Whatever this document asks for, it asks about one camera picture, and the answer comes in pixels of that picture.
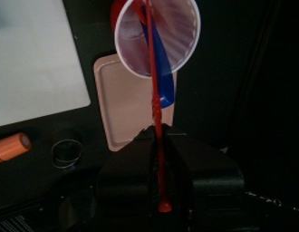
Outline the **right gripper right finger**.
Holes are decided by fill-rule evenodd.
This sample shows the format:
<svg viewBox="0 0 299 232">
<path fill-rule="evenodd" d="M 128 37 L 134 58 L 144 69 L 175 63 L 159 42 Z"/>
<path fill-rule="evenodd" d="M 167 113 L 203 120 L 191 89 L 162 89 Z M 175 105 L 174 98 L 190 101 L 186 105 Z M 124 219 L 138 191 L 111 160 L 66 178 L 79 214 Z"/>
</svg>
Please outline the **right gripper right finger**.
<svg viewBox="0 0 299 232">
<path fill-rule="evenodd" d="M 238 164 L 175 127 L 163 129 L 184 232 L 243 232 L 245 179 Z"/>
</svg>

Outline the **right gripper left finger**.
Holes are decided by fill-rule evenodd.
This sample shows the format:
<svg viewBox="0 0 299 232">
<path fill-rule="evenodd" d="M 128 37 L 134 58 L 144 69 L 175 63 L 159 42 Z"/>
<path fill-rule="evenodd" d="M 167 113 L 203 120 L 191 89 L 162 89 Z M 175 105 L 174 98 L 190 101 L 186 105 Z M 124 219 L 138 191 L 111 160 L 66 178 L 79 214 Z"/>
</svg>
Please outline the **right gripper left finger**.
<svg viewBox="0 0 299 232">
<path fill-rule="evenodd" d="M 150 232 L 155 131 L 142 130 L 98 174 L 98 231 Z"/>
</svg>

